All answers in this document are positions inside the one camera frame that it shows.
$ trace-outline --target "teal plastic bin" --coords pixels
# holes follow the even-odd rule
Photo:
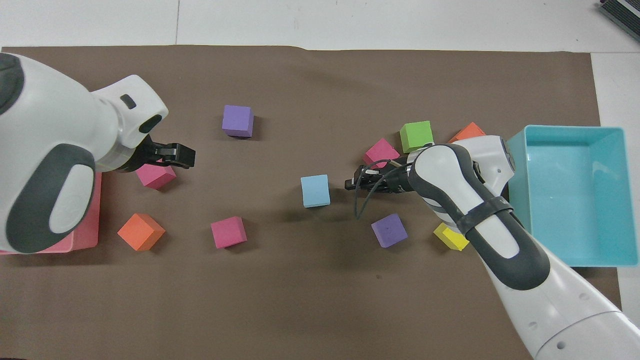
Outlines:
[[[621,128],[529,125],[507,144],[509,201],[536,239],[569,266],[637,265]]]

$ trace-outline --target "black cable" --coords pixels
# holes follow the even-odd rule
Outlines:
[[[360,213],[358,214],[358,189],[360,187],[360,181],[362,180],[362,174],[367,171],[370,170],[371,167],[373,167],[373,165],[377,164],[377,163],[382,163],[382,162],[387,162],[390,163],[392,160],[378,160],[374,163],[369,164],[366,168],[364,168],[360,175],[358,176],[358,181],[356,182],[356,188],[355,188],[355,201],[353,203],[353,213],[356,216],[356,220],[359,220],[360,217],[362,216],[362,213],[364,213],[364,209],[367,206],[367,203],[369,202],[369,200],[371,199],[371,197],[373,196],[373,193],[376,192],[376,189],[380,186],[380,184],[382,184],[382,182],[387,179],[392,173],[400,171],[401,169],[406,168],[407,166],[411,165],[411,164],[402,164],[397,168],[394,168],[392,170],[389,170],[389,172],[387,172],[386,174],[382,175],[382,177],[376,181],[376,184],[374,184],[374,186],[369,190],[369,194],[367,194],[367,197],[364,199],[364,202],[362,203],[362,208],[360,210]]]

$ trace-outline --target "green cube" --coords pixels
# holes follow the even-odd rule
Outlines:
[[[420,121],[405,124],[402,129],[400,129],[400,140],[402,140],[402,150],[405,154],[420,149],[427,143],[433,142],[431,122]]]

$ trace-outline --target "light blue cube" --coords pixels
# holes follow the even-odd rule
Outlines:
[[[302,203],[305,208],[331,204],[327,175],[301,177],[300,182],[302,183]]]

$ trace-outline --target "black strap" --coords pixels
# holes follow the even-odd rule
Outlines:
[[[469,210],[466,215],[463,215],[458,219],[458,221],[456,221],[456,227],[462,234],[466,235],[469,230],[473,229],[490,216],[505,210],[513,210],[511,204],[501,196],[492,197]]]

